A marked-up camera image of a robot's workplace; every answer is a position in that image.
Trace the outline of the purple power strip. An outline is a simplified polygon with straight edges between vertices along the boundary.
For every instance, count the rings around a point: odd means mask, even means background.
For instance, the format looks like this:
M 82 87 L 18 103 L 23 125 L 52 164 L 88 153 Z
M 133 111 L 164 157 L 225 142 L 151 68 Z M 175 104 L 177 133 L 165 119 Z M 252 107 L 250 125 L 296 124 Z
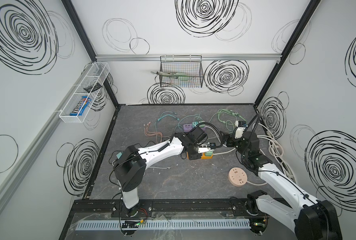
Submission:
M 183 128 L 184 128 L 184 132 L 190 132 L 190 131 L 194 128 L 194 125 L 193 125 L 193 123 L 191 123 L 191 124 L 184 124 L 184 125 L 183 125 Z M 205 131 L 206 126 L 201 126 L 201 129 Z

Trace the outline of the orange power strip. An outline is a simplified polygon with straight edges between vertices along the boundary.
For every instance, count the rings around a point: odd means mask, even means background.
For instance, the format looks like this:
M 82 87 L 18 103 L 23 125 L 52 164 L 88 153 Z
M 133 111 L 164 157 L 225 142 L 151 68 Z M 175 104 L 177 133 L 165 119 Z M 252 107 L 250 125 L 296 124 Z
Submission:
M 189 160 L 208 160 L 208 159 L 212 159 L 212 158 L 205 158 L 204 157 L 204 153 L 202 154 L 189 154 L 187 153 L 187 157 Z

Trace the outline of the round pink power socket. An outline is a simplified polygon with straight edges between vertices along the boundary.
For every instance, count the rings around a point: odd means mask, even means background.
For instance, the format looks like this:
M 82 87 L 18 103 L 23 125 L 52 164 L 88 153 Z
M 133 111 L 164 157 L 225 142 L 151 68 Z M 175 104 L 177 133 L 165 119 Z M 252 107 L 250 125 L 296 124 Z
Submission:
M 233 186 L 242 187 L 247 183 L 248 176 L 243 169 L 234 167 L 230 169 L 228 173 L 228 179 Z

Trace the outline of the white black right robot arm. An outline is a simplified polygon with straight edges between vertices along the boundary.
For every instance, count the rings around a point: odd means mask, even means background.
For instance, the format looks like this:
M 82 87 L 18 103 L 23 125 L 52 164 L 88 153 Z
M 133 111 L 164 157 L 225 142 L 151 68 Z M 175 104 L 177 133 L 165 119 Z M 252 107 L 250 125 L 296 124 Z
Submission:
M 241 155 L 240 163 L 264 180 L 286 201 L 275 200 L 264 191 L 248 194 L 247 210 L 251 214 L 265 213 L 289 228 L 299 240 L 341 240 L 343 238 L 337 211 L 329 201 L 309 195 L 288 178 L 260 150 L 254 132 L 244 132 L 236 139 L 221 133 L 221 142 L 234 147 Z

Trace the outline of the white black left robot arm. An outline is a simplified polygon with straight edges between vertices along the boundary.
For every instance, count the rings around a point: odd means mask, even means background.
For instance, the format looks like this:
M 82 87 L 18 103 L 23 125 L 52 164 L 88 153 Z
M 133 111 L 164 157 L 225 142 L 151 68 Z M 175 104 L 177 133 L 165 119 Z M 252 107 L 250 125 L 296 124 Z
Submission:
M 173 133 L 168 140 L 150 147 L 127 147 L 113 164 L 113 173 L 121 187 L 122 205 L 128 210 L 139 205 L 137 188 L 145 171 L 153 165 L 183 153 L 189 160 L 199 160 L 204 153 L 222 146 L 206 143 L 207 139 L 206 132 L 195 127 L 189 132 Z

